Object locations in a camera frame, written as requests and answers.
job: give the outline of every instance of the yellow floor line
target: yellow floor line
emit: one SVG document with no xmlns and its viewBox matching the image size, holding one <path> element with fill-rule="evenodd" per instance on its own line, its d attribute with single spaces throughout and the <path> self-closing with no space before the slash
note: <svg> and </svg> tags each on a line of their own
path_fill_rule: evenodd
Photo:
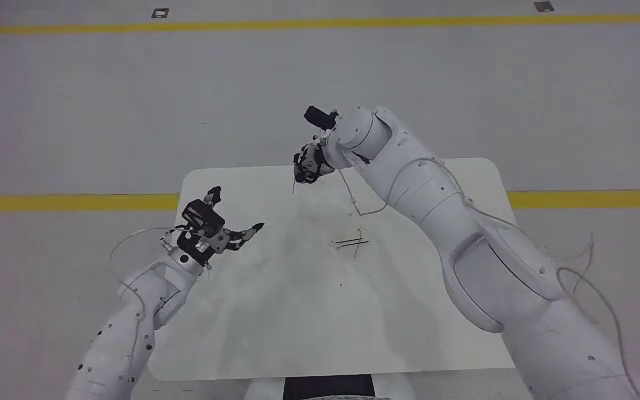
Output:
<svg viewBox="0 0 640 400">
<path fill-rule="evenodd" d="M 640 208 L 640 190 L 508 192 L 514 209 Z M 178 194 L 0 196 L 0 212 L 175 211 Z"/>
<path fill-rule="evenodd" d="M 100 25 L 0 26 L 0 35 L 134 32 L 265 31 L 276 29 L 410 28 L 424 26 L 640 24 L 640 14 L 516 15 L 473 17 L 336 18 L 262 21 L 166 22 Z"/>
</svg>

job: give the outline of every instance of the white table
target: white table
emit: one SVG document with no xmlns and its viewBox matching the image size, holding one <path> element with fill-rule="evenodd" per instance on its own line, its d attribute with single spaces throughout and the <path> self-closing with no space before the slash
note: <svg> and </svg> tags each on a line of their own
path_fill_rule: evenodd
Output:
<svg viewBox="0 0 640 400">
<path fill-rule="evenodd" d="M 514 221 L 495 165 L 447 166 L 479 208 Z M 241 251 L 211 260 L 184 308 L 157 333 L 159 380 L 391 373 L 513 364 L 498 335 L 475 328 L 445 292 L 432 243 L 393 209 L 354 214 L 339 175 L 299 185 L 293 167 L 203 169 L 184 180 L 179 210 L 222 186 L 227 227 L 266 225 Z M 381 200 L 354 170 L 362 210 Z M 180 214 L 177 223 L 182 222 Z M 364 240 L 336 250 L 332 241 Z"/>
</svg>

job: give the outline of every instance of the gray floor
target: gray floor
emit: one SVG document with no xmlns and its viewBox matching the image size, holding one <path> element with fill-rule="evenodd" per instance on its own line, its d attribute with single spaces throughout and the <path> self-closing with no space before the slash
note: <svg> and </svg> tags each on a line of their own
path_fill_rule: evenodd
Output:
<svg viewBox="0 0 640 400">
<path fill-rule="evenodd" d="M 640 12 L 636 1 L 554 1 L 558 13 Z M 171 18 L 225 20 L 534 14 L 529 1 L 168 1 Z M 3 2 L 0 24 L 147 22 L 150 1 Z M 633 26 L 0 35 L 0 194 L 177 192 L 194 168 L 280 165 L 313 133 L 302 114 L 386 105 L 445 157 L 494 161 L 507 189 L 639 188 Z M 3 397 L 60 398 L 117 309 L 106 269 L 126 234 L 170 212 L 0 214 Z M 555 254 L 596 235 L 590 277 L 640 366 L 638 210 L 519 210 Z M 121 273 L 152 261 L 127 244 Z M 611 321 L 583 287 L 579 296 Z M 411 374 L 419 398 L 527 399 L 513 370 Z M 136 399 L 242 396 L 246 382 L 157 382 Z"/>
</svg>

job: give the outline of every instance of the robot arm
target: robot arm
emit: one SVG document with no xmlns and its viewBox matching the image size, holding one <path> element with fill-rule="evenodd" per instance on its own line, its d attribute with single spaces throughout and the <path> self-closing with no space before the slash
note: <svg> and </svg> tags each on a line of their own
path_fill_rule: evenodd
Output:
<svg viewBox="0 0 640 400">
<path fill-rule="evenodd" d="M 305 117 L 319 126 L 316 114 Z M 418 225 L 438 249 L 453 303 L 478 328 L 501 333 L 535 399 L 636 398 L 618 351 L 526 235 L 475 209 L 444 162 L 388 110 L 357 107 L 334 120 L 294 157 L 297 182 L 353 166 Z"/>
<path fill-rule="evenodd" d="M 182 308 L 208 260 L 224 250 L 239 250 L 264 224 L 242 232 L 224 228 L 225 220 L 213 206 L 220 202 L 220 187 L 183 211 L 186 225 L 177 246 L 161 240 L 167 254 L 124 281 L 119 294 L 122 309 L 98 331 L 73 378 L 67 400 L 129 399 L 155 347 L 155 331 Z M 178 288 L 165 278 L 167 268 L 180 279 Z"/>
</svg>

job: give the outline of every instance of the white cable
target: white cable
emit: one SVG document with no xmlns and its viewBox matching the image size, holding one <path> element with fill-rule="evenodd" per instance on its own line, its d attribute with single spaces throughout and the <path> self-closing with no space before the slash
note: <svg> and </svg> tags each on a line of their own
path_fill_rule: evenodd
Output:
<svg viewBox="0 0 640 400">
<path fill-rule="evenodd" d="M 636 386 L 633 379 L 631 378 L 631 373 L 629 372 L 629 367 L 627 366 L 627 359 L 625 356 L 624 342 L 622 337 L 622 329 L 620 327 L 620 319 L 618 318 L 618 314 L 616 314 L 616 311 L 614 310 L 609 300 L 605 297 L 605 295 L 602 294 L 602 292 L 596 287 L 596 285 L 594 285 L 589 279 L 585 278 L 584 274 L 581 274 L 580 272 L 575 271 L 569 267 L 558 267 L 558 269 L 556 270 L 556 278 L 558 279 L 558 283 L 560 283 L 560 286 L 562 287 L 562 289 L 565 291 L 565 293 L 567 293 L 567 295 L 569 295 L 569 297 L 574 301 L 574 303 L 578 305 L 578 307 L 580 307 L 580 303 L 578 303 L 578 300 L 573 296 L 573 294 L 569 293 L 569 291 L 562 284 L 562 280 L 560 279 L 560 272 L 562 271 L 568 271 L 574 275 L 577 275 L 580 278 L 580 280 L 584 281 L 587 285 L 589 285 L 589 287 L 591 287 L 591 289 L 593 289 L 594 292 L 596 292 L 600 300 L 602 300 L 602 303 L 607 307 L 607 310 L 611 314 L 611 317 L 613 318 L 613 322 L 616 327 L 616 336 L 618 337 L 618 350 L 620 352 L 620 361 L 622 363 L 622 369 L 624 370 L 624 373 L 627 376 L 627 380 L 631 385 L 631 389 L 633 390 L 633 393 L 636 395 L 636 397 L 640 397 L 640 391 L 638 390 L 638 387 Z"/>
<path fill-rule="evenodd" d="M 189 232 L 192 235 L 201 236 L 201 235 L 198 235 L 197 233 L 188 231 L 188 230 L 183 229 L 183 228 L 175 228 L 175 227 L 174 228 L 166 228 L 166 227 L 145 228 L 145 229 L 140 229 L 138 231 L 135 231 L 135 232 L 129 234 L 128 236 L 126 236 L 125 238 L 120 240 L 118 243 L 116 243 L 116 245 L 113 246 L 113 248 L 111 249 L 111 253 L 109 254 L 109 260 L 107 262 L 107 266 L 108 266 L 109 272 L 111 272 L 111 274 L 116 279 L 116 281 L 118 281 L 118 283 L 120 283 L 122 286 L 124 286 L 127 290 L 129 290 L 131 293 L 133 293 L 136 296 L 138 301 L 140 301 L 140 306 L 142 307 L 142 312 L 140 313 L 140 315 L 136 314 L 136 319 L 137 319 L 136 320 L 136 329 L 135 329 L 135 334 L 134 334 L 134 337 L 133 337 L 133 345 L 131 346 L 131 355 L 129 356 L 129 369 L 128 369 L 126 375 L 129 375 L 129 373 L 133 369 L 133 355 L 135 354 L 136 345 L 138 344 L 138 333 L 140 331 L 140 322 L 142 320 L 144 320 L 146 318 L 146 316 L 147 316 L 147 306 L 144 304 L 144 300 L 142 300 L 142 297 L 140 296 L 140 294 L 138 294 L 138 291 L 133 289 L 131 287 L 131 285 L 127 284 L 122 278 L 120 278 L 120 276 L 118 276 L 118 274 L 116 273 L 116 270 L 115 270 L 115 268 L 113 266 L 113 263 L 111 261 L 113 259 L 113 256 L 116 253 L 116 250 L 118 250 L 118 247 L 120 247 L 121 244 L 123 244 L 127 240 L 129 240 L 129 239 L 133 238 L 134 236 L 137 236 L 137 235 L 139 235 L 141 233 L 154 231 L 154 230 L 164 230 L 164 231 L 166 231 L 166 233 L 164 235 L 165 238 L 169 234 L 169 231 L 172 231 L 172 232 L 173 231 Z M 155 268 L 155 266 L 153 266 L 153 263 L 152 263 L 151 266 L 149 266 L 147 269 L 142 271 L 138 275 L 138 277 L 146 274 L 147 272 L 149 272 L 153 268 Z"/>
<path fill-rule="evenodd" d="M 351 203 L 353 204 L 353 207 L 356 209 L 356 212 L 358 213 L 358 215 L 360 216 L 365 216 L 365 215 L 371 215 L 371 214 L 375 214 L 378 213 L 382 210 L 384 210 L 387 205 L 389 204 L 389 198 L 391 197 L 391 192 L 393 190 L 393 186 L 396 183 L 396 180 L 398 179 L 398 177 L 400 176 L 400 174 L 411 164 L 413 164 L 414 162 L 419 162 L 419 161 L 428 161 L 431 162 L 433 164 L 436 164 L 438 167 L 442 168 L 453 180 L 457 190 L 460 193 L 460 196 L 462 196 L 462 201 L 472 210 L 476 211 L 478 214 L 481 214 L 489 219 L 492 219 L 494 221 L 500 222 L 504 225 L 507 225 L 513 229 L 517 229 L 519 232 L 521 232 L 523 235 L 525 235 L 527 238 L 529 238 L 529 240 L 531 240 L 531 242 L 534 242 L 529 235 L 527 235 L 522 229 L 520 229 L 517 225 L 504 220 L 502 218 L 496 217 L 495 215 L 491 215 L 489 213 L 486 213 L 482 210 L 479 210 L 471 201 L 471 199 L 469 197 L 467 197 L 464 193 L 464 190 L 462 190 L 462 186 L 460 186 L 460 183 L 458 182 L 458 179 L 456 179 L 455 175 L 453 174 L 453 172 L 451 172 L 451 170 L 449 170 L 449 168 L 447 168 L 446 165 L 444 165 L 444 162 L 440 161 L 440 160 L 436 160 L 433 157 L 420 157 L 420 158 L 416 158 L 413 159 L 411 161 L 409 161 L 408 163 L 406 163 L 402 168 L 400 168 L 400 171 L 398 171 L 398 173 L 396 174 L 395 178 L 393 178 L 393 181 L 391 182 L 391 186 L 389 187 L 389 193 L 387 193 L 387 196 L 384 200 L 384 205 L 374 211 L 369 211 L 369 212 L 365 212 L 362 213 L 360 212 L 360 210 L 358 209 L 357 205 L 356 205 L 356 199 L 353 196 L 353 193 L 351 192 L 351 188 L 349 187 L 349 184 L 347 183 L 347 180 L 345 179 L 344 175 L 342 174 L 342 171 L 340 171 L 338 169 L 338 172 L 340 173 L 340 176 L 342 177 L 342 181 L 344 182 L 345 186 L 347 187 L 347 191 L 349 192 L 349 196 L 351 197 Z M 593 234 L 591 234 L 589 243 L 587 245 L 587 248 L 585 250 L 583 250 L 580 254 L 578 254 L 576 257 L 581 256 L 582 254 L 584 254 L 586 252 L 586 250 L 589 250 L 589 262 L 587 263 L 586 268 L 584 269 L 584 271 L 582 273 L 579 273 L 577 271 L 574 271 L 571 268 L 568 267 L 559 267 L 556 270 L 556 277 L 558 279 L 558 283 L 560 284 L 560 286 L 562 287 L 562 289 L 567 293 L 567 295 L 573 300 L 574 303 L 576 303 L 576 305 L 586 314 L 589 315 L 588 313 L 586 313 L 584 311 L 584 309 L 580 306 L 580 303 L 578 303 L 578 301 L 575 299 L 574 297 L 574 293 L 578 287 L 578 284 L 580 283 L 580 281 L 585 281 L 598 295 L 598 297 L 600 297 L 600 300 L 602 300 L 602 302 L 604 303 L 604 305 L 607 307 L 607 309 L 609 310 L 609 312 L 611 313 L 611 316 L 613 317 L 613 320 L 615 322 L 615 327 L 616 327 L 616 333 L 617 333 L 617 337 L 618 337 L 618 349 L 619 349 L 619 353 L 620 353 L 620 360 L 622 361 L 622 367 L 624 369 L 624 373 L 627 376 L 627 380 L 629 381 L 629 384 L 631 385 L 631 388 L 633 389 L 633 392 L 635 393 L 636 397 L 640 397 L 640 391 L 638 391 L 638 388 L 636 387 L 635 383 L 633 382 L 633 379 L 631 378 L 631 374 L 629 373 L 629 368 L 627 367 L 627 362 L 626 362 L 626 356 L 625 356 L 625 352 L 624 352 L 624 345 L 623 345 L 623 341 L 622 341 L 622 330 L 620 328 L 620 320 L 618 318 L 618 315 L 616 314 L 613 306 L 611 305 L 611 303 L 609 302 L 609 300 L 607 300 L 607 298 L 602 294 L 602 292 L 600 292 L 600 290 L 593 284 L 591 283 L 591 281 L 589 281 L 587 278 L 584 277 L 584 274 L 589 270 L 589 268 L 591 267 L 591 262 L 593 260 L 593 245 L 594 245 L 594 241 L 593 241 Z M 562 284 L 562 281 L 560 281 L 560 271 L 569 271 L 575 275 L 578 276 L 578 281 L 575 283 L 574 287 L 573 287 L 573 291 L 570 293 Z"/>
</svg>

